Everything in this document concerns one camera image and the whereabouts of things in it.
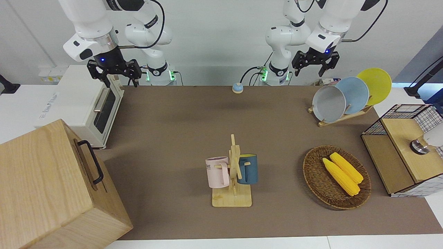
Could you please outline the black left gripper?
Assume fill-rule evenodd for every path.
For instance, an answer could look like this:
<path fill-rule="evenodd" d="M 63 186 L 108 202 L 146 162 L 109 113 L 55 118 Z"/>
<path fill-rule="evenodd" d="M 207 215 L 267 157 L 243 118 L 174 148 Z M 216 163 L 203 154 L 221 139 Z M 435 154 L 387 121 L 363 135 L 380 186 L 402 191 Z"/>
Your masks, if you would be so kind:
<path fill-rule="evenodd" d="M 339 61 L 339 53 L 334 49 L 335 47 L 332 47 L 323 53 L 313 48 L 309 48 L 307 52 L 297 51 L 292 60 L 294 75 L 298 77 L 300 70 L 304 67 L 322 65 L 319 70 L 319 77 L 323 77 L 327 69 L 334 69 Z"/>

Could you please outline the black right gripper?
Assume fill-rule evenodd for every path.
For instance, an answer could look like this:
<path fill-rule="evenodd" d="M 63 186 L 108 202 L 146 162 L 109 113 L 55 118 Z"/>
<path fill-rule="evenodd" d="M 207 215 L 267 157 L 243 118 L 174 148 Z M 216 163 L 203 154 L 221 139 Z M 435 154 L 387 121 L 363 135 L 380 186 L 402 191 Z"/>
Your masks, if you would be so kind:
<path fill-rule="evenodd" d="M 110 88 L 107 75 L 123 75 L 131 79 L 135 87 L 139 86 L 139 79 L 142 77 L 141 67 L 136 59 L 126 61 L 120 47 L 98 54 L 93 58 L 87 63 L 90 75 L 93 79 L 104 81 L 107 88 Z"/>

